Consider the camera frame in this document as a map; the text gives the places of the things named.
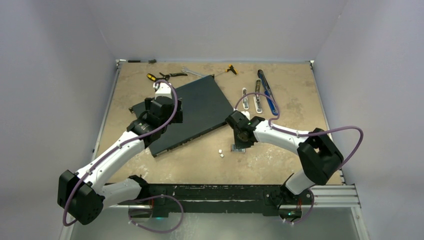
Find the metal frame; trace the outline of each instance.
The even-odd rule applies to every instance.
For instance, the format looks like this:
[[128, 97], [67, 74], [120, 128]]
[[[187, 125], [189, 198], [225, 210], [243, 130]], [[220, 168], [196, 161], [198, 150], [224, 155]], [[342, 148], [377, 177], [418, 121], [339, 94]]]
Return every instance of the metal frame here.
[[[105, 127], [105, 122], [106, 122], [106, 118], [108, 116], [109, 113], [109, 108], [112, 102], [112, 98], [115, 92], [115, 88], [116, 88], [116, 84], [121, 72], [121, 68], [122, 68], [122, 64], [126, 62], [126, 60], [123, 59], [118, 59], [116, 60], [117, 64], [116, 64], [116, 74], [112, 83], [112, 88], [109, 94], [109, 99], [107, 102], [107, 106], [106, 106], [106, 110], [103, 116], [103, 120], [101, 122], [100, 125], [100, 130], [97, 136], [97, 140], [95, 143], [95, 147], [94, 147], [94, 152], [92, 155], [92, 160], [95, 159], [98, 148], [99, 148], [99, 143], [100, 143], [100, 139]], [[320, 93], [318, 91], [318, 86], [317, 86], [317, 82], [315, 79], [315, 75], [314, 75], [314, 71], [313, 71], [313, 61], [308, 61], [310, 64], [310, 70], [313, 76], [313, 79], [315, 81], [315, 87], [317, 89], [317, 93], [318, 93], [318, 97], [319, 97], [319, 102], [321, 104], [321, 110], [322, 113], [324, 115], [324, 120], [325, 120], [325, 125], [327, 127], [327, 129], [330, 129], [330, 126], [328, 124], [327, 121], [327, 116], [321, 101], [321, 96]], [[358, 198], [358, 193], [356, 190], [356, 187], [354, 185], [346, 185], [345, 183], [345, 179], [344, 179], [344, 175], [342, 170], [339, 170], [338, 173], [340, 174], [340, 178], [342, 180], [342, 185], [325, 185], [325, 186], [314, 186], [311, 188], [314, 196], [315, 196], [315, 202], [314, 202], [314, 208], [350, 208], [351, 212], [352, 212], [352, 216], [353, 216], [353, 220], [354, 220], [354, 224], [358, 233], [358, 237], [360, 240], [369, 240], [369, 234], [367, 232], [367, 228], [366, 225], [364, 223], [364, 219], [362, 216], [362, 211], [361, 211], [361, 204]], [[281, 209], [288, 209], [288, 208], [293, 208], [296, 207], [295, 205], [282, 205], [280, 208]], [[110, 208], [124, 208], [124, 209], [128, 209], [128, 208], [138, 208], [138, 209], [148, 209], [150, 208], [149, 205], [113, 205]], [[73, 219], [73, 217], [69, 217], [68, 215], [68, 221], [70, 222]], [[72, 226], [64, 226], [62, 228], [62, 231], [60, 233], [60, 237], [59, 240], [70, 240], [71, 239], [71, 235], [72, 235], [72, 231], [74, 229], [74, 225]]]

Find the black tray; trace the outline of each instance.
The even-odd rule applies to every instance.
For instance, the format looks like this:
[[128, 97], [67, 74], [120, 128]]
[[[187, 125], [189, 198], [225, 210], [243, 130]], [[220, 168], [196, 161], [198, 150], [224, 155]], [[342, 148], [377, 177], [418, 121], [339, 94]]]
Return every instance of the black tray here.
[[[182, 98], [183, 123], [169, 125], [166, 132], [149, 146], [153, 157], [224, 126], [225, 119], [233, 112], [211, 75], [175, 90], [177, 97]], [[132, 106], [132, 110], [138, 117], [145, 111], [145, 103]]]

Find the blue handled tool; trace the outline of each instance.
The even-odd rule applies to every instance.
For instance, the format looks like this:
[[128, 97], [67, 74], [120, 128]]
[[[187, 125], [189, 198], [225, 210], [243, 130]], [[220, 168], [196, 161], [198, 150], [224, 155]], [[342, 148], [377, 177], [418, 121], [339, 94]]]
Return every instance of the blue handled tool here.
[[[259, 69], [257, 71], [257, 76], [262, 81], [263, 88], [265, 89], [265, 92], [264, 92], [265, 95], [267, 95], [268, 97], [270, 97], [274, 102], [277, 102], [275, 100], [274, 96], [273, 96], [273, 92], [271, 91], [270, 85], [268, 84], [268, 81], [265, 78], [264, 71], [262, 71], [261, 69]], [[273, 102], [271, 100], [269, 100], [268, 98], [266, 100], [268, 101], [269, 108], [271, 109], [272, 115], [277, 116], [278, 115], [278, 111], [277, 111], [277, 108], [274, 106]]]

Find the white wall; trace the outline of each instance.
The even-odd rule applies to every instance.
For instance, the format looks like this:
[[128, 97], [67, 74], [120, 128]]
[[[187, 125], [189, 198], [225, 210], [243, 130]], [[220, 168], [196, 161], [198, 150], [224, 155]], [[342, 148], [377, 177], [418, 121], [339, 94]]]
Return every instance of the white wall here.
[[[344, 168], [371, 239], [424, 236], [424, 2], [350, 0], [314, 72], [329, 125], [363, 128]], [[347, 154], [356, 132], [336, 134]]]
[[60, 174], [90, 160], [114, 58], [84, 0], [0, 1], [0, 236], [58, 239]]
[[314, 59], [347, 0], [87, 0], [117, 59]]

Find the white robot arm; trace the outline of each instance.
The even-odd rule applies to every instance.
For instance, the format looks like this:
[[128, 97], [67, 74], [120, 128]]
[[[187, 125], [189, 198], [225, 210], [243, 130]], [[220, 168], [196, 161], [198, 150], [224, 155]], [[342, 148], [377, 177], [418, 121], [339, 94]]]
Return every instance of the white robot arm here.
[[144, 100], [144, 114], [134, 120], [109, 149], [77, 172], [67, 170], [60, 176], [57, 203], [83, 225], [92, 222], [102, 209], [137, 198], [142, 182], [128, 178], [105, 184], [128, 160], [159, 139], [166, 125], [183, 122], [181, 100], [173, 99], [169, 83], [155, 82], [153, 88], [154, 98]]
[[[273, 129], [262, 117], [248, 119], [237, 110], [225, 121], [234, 131], [236, 148], [250, 148], [257, 142], [268, 143], [299, 156], [303, 169], [290, 176], [284, 186], [293, 195], [298, 195], [314, 185], [325, 185], [343, 162], [343, 155], [327, 134], [304, 137], [310, 132], [273, 124], [274, 128], [291, 134], [284, 133]], [[316, 128], [312, 133], [322, 131]]]

